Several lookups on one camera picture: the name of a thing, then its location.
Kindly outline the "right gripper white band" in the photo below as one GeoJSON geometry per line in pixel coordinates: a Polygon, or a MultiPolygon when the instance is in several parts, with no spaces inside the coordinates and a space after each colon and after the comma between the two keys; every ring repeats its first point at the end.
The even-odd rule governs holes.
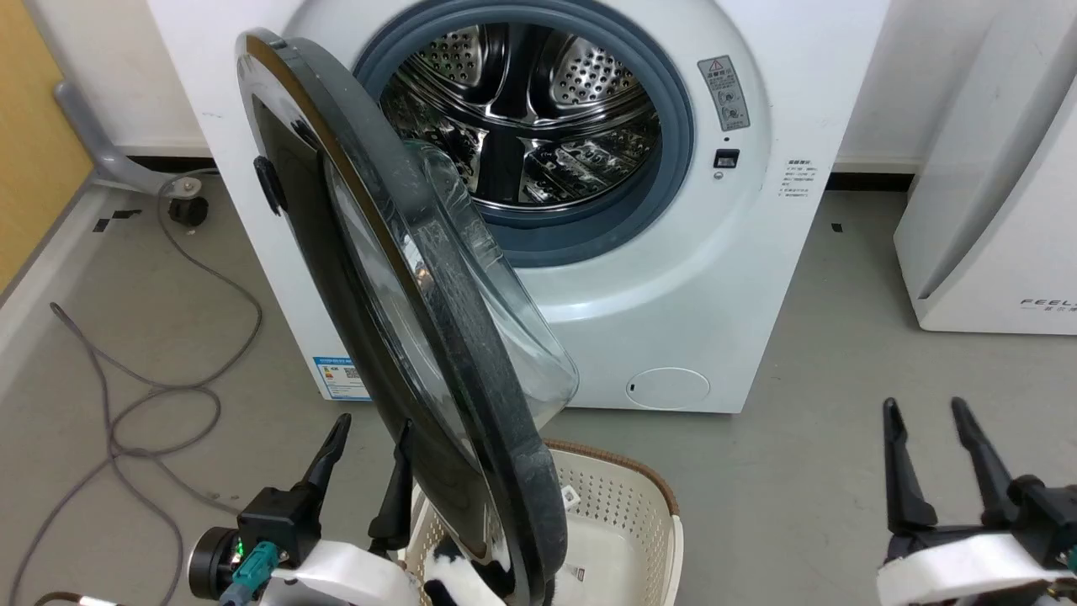
{"type": "MultiPolygon", "coordinates": [[[[1045,487],[1032,475],[1012,483],[994,445],[961,396],[952,399],[959,443],[973,460],[984,511],[974,534],[884,564],[881,605],[1073,605],[1074,487],[1045,487]],[[1018,507],[1008,496],[1008,490],[1018,507]]],[[[886,525],[895,537],[932,530],[934,507],[920,490],[899,403],[883,403],[886,525]]]]}

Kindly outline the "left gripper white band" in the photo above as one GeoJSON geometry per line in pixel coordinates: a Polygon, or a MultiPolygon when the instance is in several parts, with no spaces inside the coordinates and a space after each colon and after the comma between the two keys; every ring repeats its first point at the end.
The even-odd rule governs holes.
{"type": "Polygon", "coordinates": [[[353,415],[342,413],[321,443],[300,487],[266,487],[237,517],[243,555],[237,565],[239,605],[418,605],[421,589],[405,564],[412,518],[423,505],[414,490],[412,421],[404,422],[393,452],[370,546],[326,540],[321,510],[335,464],[345,452],[353,415]]]}

